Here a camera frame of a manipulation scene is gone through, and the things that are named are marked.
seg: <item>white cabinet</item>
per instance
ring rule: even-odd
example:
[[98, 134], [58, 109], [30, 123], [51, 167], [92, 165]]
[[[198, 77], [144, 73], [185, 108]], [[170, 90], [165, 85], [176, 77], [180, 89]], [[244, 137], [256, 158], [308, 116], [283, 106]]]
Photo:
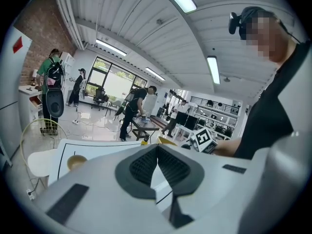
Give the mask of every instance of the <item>white cabinet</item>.
[[69, 81], [70, 73], [74, 65], [75, 59], [67, 52], [63, 52], [60, 58], [63, 60], [63, 68], [65, 70], [65, 84], [63, 87], [64, 101], [68, 102], [69, 92], [73, 89], [73, 83]]
[[40, 97], [41, 92], [34, 86], [19, 87], [19, 118], [22, 131], [30, 122], [39, 118], [38, 112], [42, 109]]

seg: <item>white ceiling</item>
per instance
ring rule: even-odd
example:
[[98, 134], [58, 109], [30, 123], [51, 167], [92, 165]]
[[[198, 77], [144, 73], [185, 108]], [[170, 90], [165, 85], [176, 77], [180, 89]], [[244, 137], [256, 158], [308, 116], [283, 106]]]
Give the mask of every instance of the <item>white ceiling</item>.
[[[235, 99], [257, 97], [275, 66], [244, 45], [238, 33], [229, 34], [229, 13], [261, 6], [275, 12], [292, 32], [293, 12], [284, 0], [194, 2], [197, 10], [189, 14], [172, 0], [71, 0], [71, 5], [82, 40], [93, 45], [96, 38], [103, 39], [125, 51], [122, 59], [162, 74], [166, 87]], [[217, 56], [220, 85], [212, 83], [208, 55]], [[231, 81], [224, 82], [225, 77]]]

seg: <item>person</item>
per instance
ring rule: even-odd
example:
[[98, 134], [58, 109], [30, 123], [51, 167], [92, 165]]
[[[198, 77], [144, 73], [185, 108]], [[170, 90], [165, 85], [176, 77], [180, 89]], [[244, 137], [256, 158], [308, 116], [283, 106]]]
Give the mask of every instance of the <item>person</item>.
[[150, 86], [149, 88], [139, 88], [135, 91], [132, 101], [128, 103], [125, 109], [125, 118], [123, 119], [123, 124], [120, 128], [120, 139], [121, 141], [126, 141], [130, 135], [127, 133], [127, 127], [129, 126], [132, 118], [137, 114], [137, 111], [143, 115], [142, 102], [146, 95], [154, 95], [157, 91], [155, 86]]
[[243, 10], [239, 33], [247, 45], [257, 47], [262, 56], [274, 62], [277, 71], [273, 82], [250, 110], [242, 138], [219, 141], [214, 153], [252, 159], [258, 149], [270, 147], [293, 132], [278, 95], [303, 63], [311, 42], [294, 42], [281, 20], [260, 7]]
[[78, 69], [80, 72], [79, 77], [76, 80], [72, 80], [75, 82], [75, 85], [73, 87], [72, 93], [69, 96], [68, 103], [66, 103], [66, 106], [71, 106], [72, 103], [74, 102], [74, 106], [78, 107], [79, 104], [79, 92], [80, 89], [84, 87], [85, 85], [85, 80], [86, 80], [86, 71], [84, 68]]
[[176, 116], [178, 112], [181, 112], [183, 109], [183, 106], [186, 104], [186, 100], [183, 100], [180, 103], [176, 104], [175, 107], [173, 108], [173, 112], [170, 116], [170, 122], [167, 124], [167, 126], [165, 126], [164, 129], [162, 129], [161, 133], [164, 135], [165, 132], [169, 129], [169, 132], [167, 134], [167, 136], [173, 138], [173, 136], [171, 135], [172, 130], [176, 127]]
[[[59, 58], [60, 52], [58, 49], [53, 49], [49, 55], [49, 57], [52, 57], [52, 59], [54, 60], [54, 62], [60, 62], [60, 58]], [[51, 61], [49, 58], [47, 58], [42, 65], [40, 66], [40, 68], [37, 71], [37, 76], [36, 76], [36, 81], [37, 84], [39, 86], [39, 88], [41, 88], [42, 90], [42, 96], [41, 96], [41, 100], [42, 100], [42, 111], [43, 111], [43, 117], [45, 119], [50, 119], [55, 121], [56, 123], [58, 123], [59, 119], [58, 118], [54, 118], [51, 117], [48, 107], [47, 107], [47, 102], [46, 102], [46, 93], [48, 91], [47, 85], [45, 84], [45, 80], [43, 80], [43, 85], [41, 85], [41, 77], [44, 76], [44, 74], [48, 71], [50, 65], [51, 65]], [[45, 132], [49, 132], [52, 133], [55, 132], [57, 130], [57, 125], [52, 123], [51, 126], [51, 122], [50, 121], [45, 121], [45, 129], [43, 129]]]

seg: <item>black pants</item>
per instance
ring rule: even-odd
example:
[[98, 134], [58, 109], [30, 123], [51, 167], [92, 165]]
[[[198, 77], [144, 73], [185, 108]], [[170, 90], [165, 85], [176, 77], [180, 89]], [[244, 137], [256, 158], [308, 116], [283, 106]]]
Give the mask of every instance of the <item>black pants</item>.
[[165, 126], [164, 129], [162, 129], [163, 132], [166, 132], [169, 129], [169, 133], [171, 135], [172, 130], [176, 127], [176, 119], [170, 118], [170, 122], [167, 126]]
[[69, 104], [72, 104], [74, 102], [74, 104], [78, 105], [79, 104], [79, 92], [80, 92], [80, 89], [78, 90], [72, 90], [72, 93], [70, 94], [69, 96], [69, 100], [68, 100], [68, 103]]
[[134, 115], [136, 115], [136, 113], [132, 112], [131, 108], [127, 106], [125, 118], [123, 119], [123, 124], [122, 124], [121, 129], [120, 129], [120, 136], [119, 137], [121, 139], [126, 139], [127, 127], [129, 126]]
[[[56, 123], [58, 123], [59, 121], [59, 118], [54, 118], [54, 117], [51, 117], [50, 113], [49, 113], [49, 110], [48, 110], [48, 107], [47, 107], [47, 100], [46, 100], [46, 95], [42, 95], [42, 111], [43, 111], [43, 117], [45, 119], [50, 119], [50, 120], [53, 120], [55, 121]], [[47, 129], [57, 129], [58, 126], [55, 124], [55, 123], [52, 123], [52, 126], [51, 126], [51, 122], [49, 120], [45, 120], [45, 127]]]

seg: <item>railing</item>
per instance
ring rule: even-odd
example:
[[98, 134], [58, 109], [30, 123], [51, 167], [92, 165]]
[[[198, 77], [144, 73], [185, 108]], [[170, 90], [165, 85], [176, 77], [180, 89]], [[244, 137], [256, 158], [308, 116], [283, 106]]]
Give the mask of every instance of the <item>railing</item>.
[[208, 99], [203, 99], [203, 98], [199, 98], [199, 97], [191, 97], [191, 102], [196, 103], [197, 105], [203, 105], [203, 106], [208, 106], [208, 107], [212, 107], [212, 108], [217, 108], [219, 110], [222, 110], [224, 112], [230, 113], [230, 114], [234, 114], [234, 115], [238, 115], [238, 111], [239, 111], [239, 107], [234, 107], [234, 106], [230, 106], [227, 104], [222, 104], [222, 106], [219, 106], [219, 102], [217, 101], [213, 101], [213, 105], [208, 104]]

